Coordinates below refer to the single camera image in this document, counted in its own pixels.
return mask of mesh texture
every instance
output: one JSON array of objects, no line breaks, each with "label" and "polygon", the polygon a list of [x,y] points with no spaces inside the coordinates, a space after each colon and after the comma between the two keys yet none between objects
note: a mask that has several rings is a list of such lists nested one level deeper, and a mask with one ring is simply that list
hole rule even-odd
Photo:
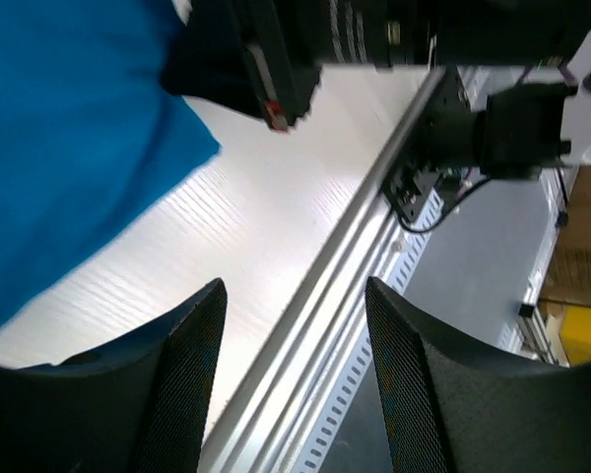
[{"label": "mesh texture", "polygon": [[395,471],[591,473],[591,363],[503,352],[378,280],[366,302]]},{"label": "mesh texture", "polygon": [[394,471],[451,472],[420,336],[370,284],[366,309]]},{"label": "mesh texture", "polygon": [[170,335],[138,441],[135,471],[197,470],[227,302],[220,281]]}]

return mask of blue cloth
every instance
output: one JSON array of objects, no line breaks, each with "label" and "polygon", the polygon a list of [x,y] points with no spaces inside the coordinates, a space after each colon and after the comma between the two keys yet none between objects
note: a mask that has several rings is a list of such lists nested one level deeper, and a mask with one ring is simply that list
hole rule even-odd
[{"label": "blue cloth", "polygon": [[0,0],[0,326],[219,151],[159,86],[170,0]]}]

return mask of cable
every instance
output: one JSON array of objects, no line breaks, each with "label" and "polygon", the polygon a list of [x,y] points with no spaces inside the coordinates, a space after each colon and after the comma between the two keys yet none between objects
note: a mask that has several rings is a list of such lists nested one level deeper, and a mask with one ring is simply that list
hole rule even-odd
[{"label": "cable", "polygon": [[519,76],[519,78],[516,80],[515,85],[516,86],[522,85],[533,70],[534,70],[534,68],[533,67],[529,67],[529,66],[526,67],[525,69],[523,69],[523,72],[521,73],[521,75]]},{"label": "cable", "polygon": [[562,194],[562,201],[564,202],[564,208],[569,206],[569,194],[567,192],[567,186],[564,185],[564,175],[562,169],[556,168],[556,176],[558,177],[558,184],[560,185],[560,193]]},{"label": "cable", "polygon": [[486,184],[488,184],[491,181],[492,181],[492,179],[489,178],[489,177],[485,177],[484,179],[478,181],[476,184],[473,185],[473,187],[471,187],[469,190],[467,190],[466,192],[464,192],[453,203],[453,205],[451,207],[449,207],[446,210],[443,210],[442,211],[442,214],[440,215],[440,217],[433,224],[431,224],[429,227],[427,227],[425,229],[413,229],[410,226],[408,226],[407,223],[403,222],[402,219],[399,219],[399,224],[401,226],[401,229],[403,229],[405,232],[407,232],[409,234],[414,234],[414,235],[430,234],[435,229],[437,229],[440,225],[442,225],[444,223],[444,221],[446,220],[446,218],[449,215],[451,215],[453,213],[453,211],[462,204],[462,202],[464,202],[472,194],[474,194],[475,192],[477,192],[478,190],[480,190],[482,187],[484,187]]}]

